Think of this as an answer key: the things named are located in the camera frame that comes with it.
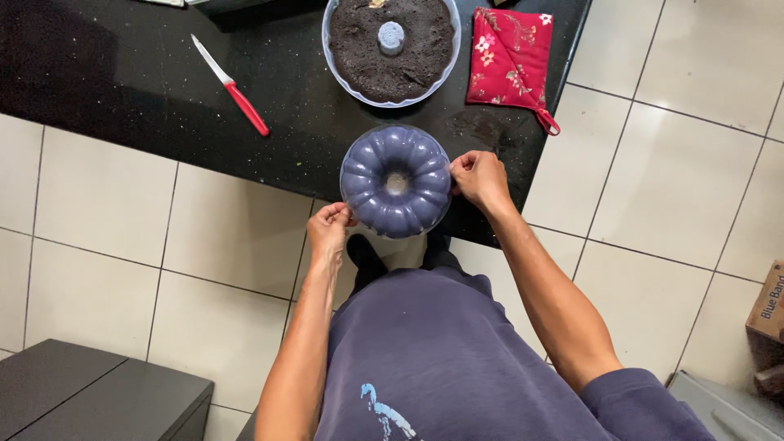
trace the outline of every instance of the black cabinet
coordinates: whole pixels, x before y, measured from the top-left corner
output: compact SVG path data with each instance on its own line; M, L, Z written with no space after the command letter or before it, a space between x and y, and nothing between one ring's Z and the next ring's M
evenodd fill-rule
M200 440L214 384L47 340L0 361L0 441Z

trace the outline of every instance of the pot holder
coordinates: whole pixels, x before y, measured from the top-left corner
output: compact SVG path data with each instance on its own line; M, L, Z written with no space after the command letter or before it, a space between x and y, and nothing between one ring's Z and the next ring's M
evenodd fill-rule
M561 128L545 110L553 16L478 7L468 103L529 108L550 135Z

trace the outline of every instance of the person's right hand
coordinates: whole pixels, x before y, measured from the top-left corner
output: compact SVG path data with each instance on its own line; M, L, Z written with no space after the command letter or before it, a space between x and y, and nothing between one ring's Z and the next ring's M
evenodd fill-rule
M457 182L452 193L463 193L485 216L509 208L517 211L509 196L503 162L494 153L469 151L452 161L449 171Z

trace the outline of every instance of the forearm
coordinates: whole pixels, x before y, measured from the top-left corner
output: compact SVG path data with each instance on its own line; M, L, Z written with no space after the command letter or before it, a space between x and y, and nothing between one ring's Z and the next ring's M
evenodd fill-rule
M604 320L544 250L514 206L488 219L511 267L534 331L558 373L576 391L622 368Z
M259 400L256 441L313 439L324 394L338 269L327 259L312 260Z

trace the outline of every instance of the granite countertop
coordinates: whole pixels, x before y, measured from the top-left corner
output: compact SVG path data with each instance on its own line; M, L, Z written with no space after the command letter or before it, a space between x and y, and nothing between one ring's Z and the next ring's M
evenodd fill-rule
M463 39L447 81L417 104L379 109L355 100L327 67L326 0L274 0L214 21L195 8L134 0L3 2L0 112L327 201L340 200L340 164L354 140L400 122L427 131L450 159L494 151L521 210L546 135L531 111L464 103L472 14L488 4L457 5ZM509 0L503 7L554 16L546 97L554 113L590 0ZM191 34L259 111L268 138L210 71ZM437 228L498 246L462 197Z

